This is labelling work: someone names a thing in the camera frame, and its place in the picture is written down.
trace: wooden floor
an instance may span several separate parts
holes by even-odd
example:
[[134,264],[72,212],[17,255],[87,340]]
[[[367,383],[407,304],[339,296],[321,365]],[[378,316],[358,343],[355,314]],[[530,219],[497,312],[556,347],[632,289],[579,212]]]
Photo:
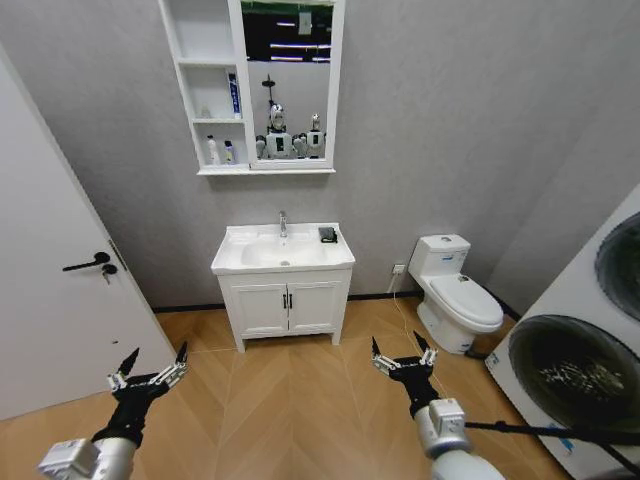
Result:
[[[426,335],[418,300],[398,304],[408,331]],[[430,478],[403,387],[370,362],[371,335],[386,354],[415,354],[393,300],[349,302],[338,347],[320,335],[250,341],[239,354],[224,310],[158,318],[174,345],[189,341],[190,371],[151,408],[133,478]],[[483,362],[441,351],[435,373],[468,420],[522,423]],[[0,478],[40,478],[34,468],[51,443],[91,437],[114,405],[105,393],[0,422]],[[469,435],[509,479],[568,478],[537,439]]]

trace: toilet seat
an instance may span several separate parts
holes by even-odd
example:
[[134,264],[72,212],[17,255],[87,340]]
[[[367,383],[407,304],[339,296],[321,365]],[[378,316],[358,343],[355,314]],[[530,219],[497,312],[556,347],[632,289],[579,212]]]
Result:
[[461,325],[475,332],[491,332],[502,324],[500,304],[469,277],[446,275],[427,283],[436,303]]

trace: white door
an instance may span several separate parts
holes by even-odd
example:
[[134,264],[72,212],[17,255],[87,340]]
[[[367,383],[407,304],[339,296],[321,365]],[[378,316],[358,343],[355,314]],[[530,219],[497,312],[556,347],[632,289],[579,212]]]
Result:
[[[0,46],[0,419],[107,389],[174,352]],[[102,265],[63,272],[110,256]]]
[[342,282],[289,283],[289,330],[313,332],[335,326]]
[[267,337],[287,332],[288,299],[284,283],[231,287],[231,296],[243,322],[242,337]]

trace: baseboard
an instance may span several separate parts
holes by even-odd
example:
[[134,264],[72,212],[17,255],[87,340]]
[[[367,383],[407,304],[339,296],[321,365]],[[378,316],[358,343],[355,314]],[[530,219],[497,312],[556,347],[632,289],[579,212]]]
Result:
[[153,313],[195,312],[196,310],[221,310],[224,303],[205,303],[204,305],[177,305],[173,307],[153,307]]
[[[421,297],[424,295],[422,290],[415,290],[409,292],[396,292],[396,298],[403,297]],[[355,295],[349,295],[347,300],[378,300],[381,298],[393,298],[393,293],[358,293]]]
[[[397,298],[402,297],[419,297],[423,293],[419,290],[412,292],[396,292]],[[347,300],[376,300],[379,298],[393,298],[393,293],[361,293],[357,295],[349,295]],[[197,310],[220,310],[225,308],[224,303],[206,303],[204,305],[176,305],[171,307],[153,307],[153,313],[177,313],[177,312],[195,312]]]
[[[522,318],[522,315],[517,313],[513,308],[507,305],[500,297],[495,295],[489,289],[487,292],[496,299],[496,301],[502,307],[504,313],[513,318],[516,322]],[[422,290],[411,290],[408,292],[396,292],[396,298],[407,298],[407,297],[421,297],[424,295]],[[354,295],[349,295],[347,300],[379,300],[382,298],[393,298],[393,293],[358,293]],[[195,312],[197,310],[220,310],[225,308],[224,303],[206,303],[204,305],[177,305],[172,307],[154,307],[152,308],[153,313],[177,313],[177,312]]]

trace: cabinet door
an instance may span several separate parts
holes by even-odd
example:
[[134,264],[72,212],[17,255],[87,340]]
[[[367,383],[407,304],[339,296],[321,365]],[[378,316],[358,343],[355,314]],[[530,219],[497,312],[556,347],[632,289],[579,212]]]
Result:
[[288,330],[287,286],[242,285],[231,287],[243,336],[282,335]]
[[342,282],[289,283],[289,331],[335,328]]

